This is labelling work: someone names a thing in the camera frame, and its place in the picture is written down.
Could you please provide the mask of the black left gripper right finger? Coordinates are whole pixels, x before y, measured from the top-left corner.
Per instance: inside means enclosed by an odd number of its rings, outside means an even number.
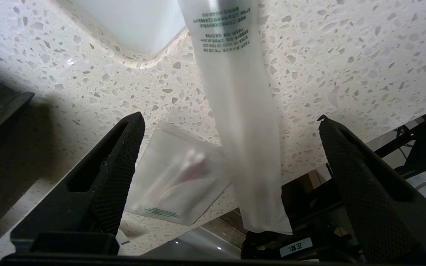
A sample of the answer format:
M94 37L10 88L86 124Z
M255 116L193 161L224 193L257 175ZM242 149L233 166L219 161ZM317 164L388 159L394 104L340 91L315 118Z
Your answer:
M321 116L319 135L367 261L426 261L426 198L347 127Z

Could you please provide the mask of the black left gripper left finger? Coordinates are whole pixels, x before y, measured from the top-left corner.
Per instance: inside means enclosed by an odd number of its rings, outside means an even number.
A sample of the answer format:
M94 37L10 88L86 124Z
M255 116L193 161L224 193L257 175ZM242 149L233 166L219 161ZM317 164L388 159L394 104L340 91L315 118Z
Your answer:
M122 118L12 230L16 253L116 255L144 130L140 112Z

